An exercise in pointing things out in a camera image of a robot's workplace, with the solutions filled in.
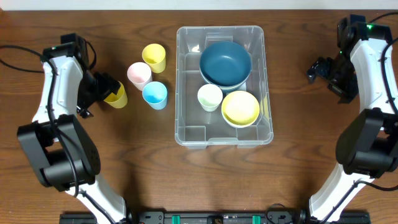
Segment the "cream white cup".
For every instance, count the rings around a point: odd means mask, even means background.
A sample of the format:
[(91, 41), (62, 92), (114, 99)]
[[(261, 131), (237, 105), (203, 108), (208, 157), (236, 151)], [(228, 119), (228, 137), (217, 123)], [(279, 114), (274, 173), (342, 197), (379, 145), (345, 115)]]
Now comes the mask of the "cream white cup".
[(205, 111), (212, 112), (215, 111), (222, 102), (223, 92), (214, 84), (206, 84), (198, 90), (197, 98)]

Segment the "dark blue bowl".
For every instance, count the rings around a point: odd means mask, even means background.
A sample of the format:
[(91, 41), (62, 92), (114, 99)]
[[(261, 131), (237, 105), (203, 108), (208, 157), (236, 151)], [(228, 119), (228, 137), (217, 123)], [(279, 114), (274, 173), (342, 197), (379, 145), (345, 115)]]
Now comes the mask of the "dark blue bowl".
[[(201, 75), (201, 77), (204, 79), (204, 81), (207, 84), (212, 84), (212, 85), (214, 84), (213, 82), (209, 81), (209, 79), (207, 79), (203, 74)], [(232, 91), (236, 91), (236, 90), (242, 89), (242, 87), (245, 84), (246, 84), (246, 80), (244, 80), (241, 83), (238, 83), (237, 85), (233, 85), (233, 86), (221, 86), (221, 85), (217, 85), (217, 84), (214, 84), (214, 85), (219, 87), (223, 92), (232, 92)]]
[(217, 42), (207, 47), (200, 57), (203, 78), (222, 88), (237, 88), (252, 70), (250, 54), (235, 42)]

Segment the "pink cup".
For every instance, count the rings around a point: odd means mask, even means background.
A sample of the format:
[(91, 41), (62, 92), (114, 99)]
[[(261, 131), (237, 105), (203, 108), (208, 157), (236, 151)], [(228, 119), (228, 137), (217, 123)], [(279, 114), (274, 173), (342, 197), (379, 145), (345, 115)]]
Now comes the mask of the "pink cup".
[(138, 90), (142, 91), (152, 81), (152, 70), (148, 64), (136, 62), (128, 68), (127, 77)]

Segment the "yellow small bowl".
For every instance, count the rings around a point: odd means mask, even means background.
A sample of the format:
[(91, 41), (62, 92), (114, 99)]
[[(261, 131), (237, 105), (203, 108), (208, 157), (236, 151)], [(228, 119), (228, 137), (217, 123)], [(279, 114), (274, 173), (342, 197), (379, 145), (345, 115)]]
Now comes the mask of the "yellow small bowl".
[(252, 94), (246, 91), (234, 91), (223, 99), (221, 113), (234, 124), (245, 124), (259, 116), (260, 106)]

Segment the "blue cup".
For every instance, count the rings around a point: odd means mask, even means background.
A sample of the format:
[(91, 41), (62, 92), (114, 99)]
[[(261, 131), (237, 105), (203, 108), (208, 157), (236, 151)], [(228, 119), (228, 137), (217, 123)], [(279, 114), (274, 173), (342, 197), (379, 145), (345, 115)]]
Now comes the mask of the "blue cup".
[(162, 110), (167, 105), (168, 91), (161, 82), (149, 82), (142, 91), (143, 99), (155, 110)]

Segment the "yellow cup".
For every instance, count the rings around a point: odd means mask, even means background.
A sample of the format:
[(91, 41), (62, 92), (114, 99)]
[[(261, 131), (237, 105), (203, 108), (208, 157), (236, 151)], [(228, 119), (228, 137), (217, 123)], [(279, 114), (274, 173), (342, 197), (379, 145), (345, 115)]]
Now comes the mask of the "yellow cup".
[(110, 93), (105, 99), (104, 102), (112, 106), (113, 108), (120, 109), (127, 105), (127, 94), (124, 89), (124, 85), (119, 82), (120, 87), (116, 94)]
[(149, 44), (142, 51), (142, 59), (154, 73), (161, 73), (166, 67), (166, 51), (160, 44)]

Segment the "white small bowl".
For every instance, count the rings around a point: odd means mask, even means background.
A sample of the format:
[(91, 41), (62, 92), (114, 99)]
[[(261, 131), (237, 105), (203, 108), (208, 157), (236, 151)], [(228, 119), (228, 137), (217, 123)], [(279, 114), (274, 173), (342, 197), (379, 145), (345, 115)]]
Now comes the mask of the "white small bowl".
[(254, 117), (254, 119), (250, 120), (249, 122), (246, 122), (245, 124), (234, 124), (234, 123), (232, 123), (232, 122), (228, 119), (228, 117), (227, 117), (224, 113), (222, 113), (221, 115), (222, 115), (223, 119), (224, 119), (231, 127), (234, 127), (234, 128), (246, 128), (246, 127), (252, 125), (252, 124), (257, 120), (257, 118), (258, 118), (258, 116), (257, 116), (257, 117)]

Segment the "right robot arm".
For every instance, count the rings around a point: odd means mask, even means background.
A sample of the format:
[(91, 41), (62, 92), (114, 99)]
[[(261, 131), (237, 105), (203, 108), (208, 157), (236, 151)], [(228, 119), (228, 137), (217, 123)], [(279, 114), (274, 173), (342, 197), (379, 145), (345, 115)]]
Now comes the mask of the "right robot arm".
[(388, 26), (352, 14), (337, 25), (335, 58), (320, 57), (306, 72), (309, 83), (324, 79), (341, 103), (360, 99), (360, 111), (336, 143), (336, 166), (321, 189), (310, 197), (305, 223), (369, 223), (368, 215), (343, 210), (365, 186), (384, 192), (397, 187), (375, 185), (375, 179), (397, 169), (397, 84)]

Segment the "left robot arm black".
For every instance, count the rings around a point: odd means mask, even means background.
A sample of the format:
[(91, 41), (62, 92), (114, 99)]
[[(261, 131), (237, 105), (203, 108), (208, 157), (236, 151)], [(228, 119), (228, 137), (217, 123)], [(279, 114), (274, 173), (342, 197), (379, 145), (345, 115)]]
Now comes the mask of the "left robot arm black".
[(39, 182), (81, 201), (96, 223), (130, 223), (124, 198), (100, 174), (98, 150), (78, 120), (97, 101), (116, 96), (122, 84), (107, 73), (92, 73), (84, 38), (67, 34), (40, 55), (45, 74), (39, 108), (19, 127), (18, 141)]

